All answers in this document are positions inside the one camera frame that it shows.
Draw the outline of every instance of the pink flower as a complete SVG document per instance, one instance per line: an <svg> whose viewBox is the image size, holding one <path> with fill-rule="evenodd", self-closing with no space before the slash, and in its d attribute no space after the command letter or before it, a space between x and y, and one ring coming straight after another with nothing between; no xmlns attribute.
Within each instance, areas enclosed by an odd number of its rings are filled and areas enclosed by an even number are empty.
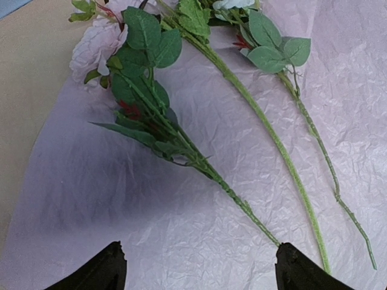
<svg viewBox="0 0 387 290"><path fill-rule="evenodd" d="M93 26L85 31L73 50L70 62L73 79L83 84L88 72L94 69L98 69L101 75L108 76L110 72L106 61L122 47L127 35L127 25L121 30L119 23L111 22L107 18L94 20ZM98 82L90 82L89 85L96 86Z"/></svg>
<svg viewBox="0 0 387 290"><path fill-rule="evenodd" d="M128 6L138 7L140 3L139 0L110 0L106 5L97 4L97 9L105 15L98 15L73 50L70 68L77 83L83 85L86 75L94 69L102 76L110 74L106 61L122 47L128 35L121 12ZM149 0L145 10L156 13L155 3L155 0ZM100 88L99 80L100 77L90 80L86 89Z"/></svg>

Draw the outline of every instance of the leaf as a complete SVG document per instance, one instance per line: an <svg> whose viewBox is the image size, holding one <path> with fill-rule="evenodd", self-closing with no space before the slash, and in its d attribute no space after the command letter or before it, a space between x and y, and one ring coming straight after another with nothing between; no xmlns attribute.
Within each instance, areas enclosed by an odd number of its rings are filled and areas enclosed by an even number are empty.
<svg viewBox="0 0 387 290"><path fill-rule="evenodd" d="M152 66L166 68L172 65L181 53L181 36L178 29L164 31L158 47L149 52Z"/></svg>
<svg viewBox="0 0 387 290"><path fill-rule="evenodd" d="M177 5L178 22L188 32L208 39L210 36L211 10L203 9L198 0L180 0Z"/></svg>
<svg viewBox="0 0 387 290"><path fill-rule="evenodd" d="M133 130L143 131L145 129L145 125L140 121L130 120L128 117L125 117L125 115L123 115L120 112L115 112L115 114L117 116L115 120L115 123L117 125L126 127L128 129L133 129Z"/></svg>
<svg viewBox="0 0 387 290"><path fill-rule="evenodd" d="M250 44L252 47L256 47L256 44L254 43L254 39L250 37L249 33L242 25L239 26L239 30L241 31L241 35L243 39L246 40L246 42Z"/></svg>
<svg viewBox="0 0 387 290"><path fill-rule="evenodd" d="M208 21L208 25L209 26L232 26L232 24L229 22L229 21L224 21L222 19L219 19L219 18L210 18L210 20Z"/></svg>
<svg viewBox="0 0 387 290"><path fill-rule="evenodd" d="M167 91L163 86L160 85L158 81L155 81L154 83L155 93L157 94L160 101L163 102L165 108L169 108L169 97Z"/></svg>
<svg viewBox="0 0 387 290"><path fill-rule="evenodd" d="M185 148L180 148L171 143L164 143L160 141L156 141L155 149L158 149L159 151L166 154L167 158L172 158L173 155L184 155L189 153L189 151Z"/></svg>
<svg viewBox="0 0 387 290"><path fill-rule="evenodd" d="M85 77L85 80L83 83L86 85L90 80L95 79L96 77L99 77L101 74L98 72L98 69L94 69L92 71L89 71Z"/></svg>
<svg viewBox="0 0 387 290"><path fill-rule="evenodd" d="M128 25L127 42L135 50L152 50L157 47L161 39L161 26L156 17L135 8L128 7L123 18Z"/></svg>
<svg viewBox="0 0 387 290"><path fill-rule="evenodd" d="M99 84L100 84L101 87L103 87L104 89L109 88L109 76L103 76L103 77L101 77L101 79L99 80Z"/></svg>
<svg viewBox="0 0 387 290"><path fill-rule="evenodd" d="M118 102L124 101L130 104L136 101L132 88L119 74L113 75L111 91Z"/></svg>
<svg viewBox="0 0 387 290"><path fill-rule="evenodd" d="M70 22L75 22L75 21L88 21L90 20L94 14L89 14L89 13L72 13L70 18L68 19Z"/></svg>
<svg viewBox="0 0 387 290"><path fill-rule="evenodd" d="M171 108L168 108L168 110L165 113L165 117L167 117L167 119L172 123L172 125L174 125L175 129L178 129L179 122L177 120L177 116L174 110L172 110Z"/></svg>
<svg viewBox="0 0 387 290"><path fill-rule="evenodd" d="M282 71L287 61L284 56L273 47L254 48L247 57L261 70L275 74Z"/></svg>
<svg viewBox="0 0 387 290"><path fill-rule="evenodd" d="M106 64L110 68L123 69L122 63L118 56L111 56Z"/></svg>
<svg viewBox="0 0 387 290"><path fill-rule="evenodd" d="M250 50L248 48L242 48L239 52L247 57L250 53Z"/></svg>
<svg viewBox="0 0 387 290"><path fill-rule="evenodd" d="M294 66L307 62L310 55L311 40L309 38L290 38L284 45L284 54Z"/></svg>
<svg viewBox="0 0 387 290"><path fill-rule="evenodd" d="M123 67L121 73L129 78L142 75L149 65L145 54L130 47L121 47L115 54Z"/></svg>
<svg viewBox="0 0 387 290"><path fill-rule="evenodd" d="M140 130L133 130L128 129L123 126L117 125L117 124L102 124L102 123L92 123L94 125L104 127L108 130L112 130L114 132L120 133L124 136L127 136L129 138L135 139L136 141L144 144L145 146L148 146L152 148L156 142L156 138L153 137L151 134L147 132L143 132Z"/></svg>
<svg viewBox="0 0 387 290"><path fill-rule="evenodd" d="M278 47L282 42L281 34L274 23L261 12L250 12L249 29L257 43L268 47Z"/></svg>
<svg viewBox="0 0 387 290"><path fill-rule="evenodd" d="M71 0L75 8L82 12L90 12L90 4L86 0Z"/></svg>

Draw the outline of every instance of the flower stem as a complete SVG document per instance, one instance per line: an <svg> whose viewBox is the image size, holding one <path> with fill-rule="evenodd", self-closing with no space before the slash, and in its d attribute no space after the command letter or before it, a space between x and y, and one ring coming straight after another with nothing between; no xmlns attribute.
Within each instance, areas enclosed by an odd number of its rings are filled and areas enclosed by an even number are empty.
<svg viewBox="0 0 387 290"><path fill-rule="evenodd" d="M301 114L306 119L312 135L317 139L317 143L319 144L319 146L321 148L321 151L324 155L325 161L327 162L329 170L332 174L332 178L333 178L334 185L335 185L334 197L336 198L336 201L339 203L339 205L345 210L345 212L348 214L348 216L354 222L358 231L363 236L363 238L366 242L366 245L367 245L368 254L369 254L369 258L371 259L372 266L374 267L374 269L377 269L376 261L375 261L374 255L372 253L371 242L369 241L367 234L363 230L361 224L357 221L354 213L350 210L350 208L346 205L346 203L343 202L343 200L341 198L340 184L339 184L339 180L338 180L337 175L336 175L336 171L333 167L333 163L331 161L331 158L328 155L327 149L324 146L324 143L320 137L319 131L317 130L316 126L314 125L312 118L310 117L305 105L303 104L303 102L300 98L301 94L300 94L300 89L299 89L299 86L297 83L296 71L295 71L294 67L293 67L293 74L294 74L294 84L296 85L296 88L294 88L293 84L291 83L290 79L285 74L285 72L283 72L283 71L279 72L279 73L277 73L277 76L284 83L285 87L287 88L287 90L289 91L291 96L293 97L293 100L296 102L297 107L301 111Z"/></svg>
<svg viewBox="0 0 387 290"><path fill-rule="evenodd" d="M227 193L228 196L230 196L233 201L241 208L241 210L252 220L254 224L256 224L261 231L264 232L264 234L277 246L280 246L280 242L277 240L277 238L274 237L274 235L267 229L267 227L258 219L258 217L255 216L251 206L247 201L243 201L235 192L233 189L230 188L230 186L223 180L223 178L220 176L220 174L212 167L212 165L208 162L207 158L205 158L199 149L195 146L195 144L190 140L190 138L187 136L185 131L179 127L179 133L183 137L184 141L187 143L187 145L198 154L198 157L200 159L200 164L198 167L201 169L200 171L205 171L209 174L211 179L213 179L216 183L218 183L221 188Z"/></svg>
<svg viewBox="0 0 387 290"><path fill-rule="evenodd" d="M239 78L237 78L236 75L234 75L233 72L228 68L228 66L223 62L223 60L217 55L217 53L209 46L201 43L197 38L195 38L193 35L188 33L185 29L183 29L181 26L179 26L178 23L176 23L172 18L164 18L163 22L165 24L164 27L166 28L178 28L181 32L181 35L190 42L194 47L196 47L200 52L202 52L213 64L223 73L223 77L231 82L234 87L241 93L241 95L245 98L247 103L250 105L250 107L254 110L255 114L261 119L262 123L264 124L265 128L267 129L268 133L270 134L271 138L275 142L279 152L281 153L283 159L285 160L285 163L289 169L290 174L292 175L299 191L301 194L301 198L304 202L305 208L308 212L314 233L316 235L317 244L319 246L320 255L322 258L322 263L324 266L325 272L328 274L331 273L330 265L328 261L328 254L325 249L324 240L322 238L322 233L316 218L316 215L314 213L312 204L309 200L309 197L307 195L307 192L305 190L304 185L302 184L302 181L298 175L298 172L285 148L283 145L281 139L276 134L275 130L271 126L269 120L265 116L265 113L262 111L262 109L258 106L257 102L255 102L252 95L249 93L247 88L239 81Z"/></svg>

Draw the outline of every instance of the artificial rose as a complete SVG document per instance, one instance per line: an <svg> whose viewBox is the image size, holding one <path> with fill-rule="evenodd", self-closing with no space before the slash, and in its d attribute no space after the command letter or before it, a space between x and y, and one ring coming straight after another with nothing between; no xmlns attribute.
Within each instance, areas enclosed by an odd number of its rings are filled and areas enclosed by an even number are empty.
<svg viewBox="0 0 387 290"><path fill-rule="evenodd" d="M212 4L215 10L231 9L231 8L244 8L251 6L255 3L255 0L221 0Z"/></svg>
<svg viewBox="0 0 387 290"><path fill-rule="evenodd" d="M106 61L121 48L127 35L127 25L121 30L119 23L111 22L109 19L94 20L93 26L85 31L83 38L73 50L70 62L73 79L83 84L88 72L94 69L98 69L101 75L108 76L110 72ZM90 81L89 85L95 84L96 82Z"/></svg>

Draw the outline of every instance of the white tissue paper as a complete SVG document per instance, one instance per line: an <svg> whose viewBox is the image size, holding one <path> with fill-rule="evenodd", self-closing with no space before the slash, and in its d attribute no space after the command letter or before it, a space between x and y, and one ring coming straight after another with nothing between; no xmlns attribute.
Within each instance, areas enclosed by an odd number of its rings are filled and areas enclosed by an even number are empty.
<svg viewBox="0 0 387 290"><path fill-rule="evenodd" d="M311 37L302 99L333 160L343 200L333 196L315 139L283 85L239 54L230 30L211 43L248 87L283 140L312 200L333 276L358 290L387 279L387 11L382 0L264 1L284 35ZM181 126L248 200L281 242L321 265L299 193L261 122L221 73L184 43L157 71ZM30 157L0 262L8 290L46 288L120 240L126 289L277 289L276 247L214 182L158 159L115 132L111 93L89 95L68 80Z"/></svg>

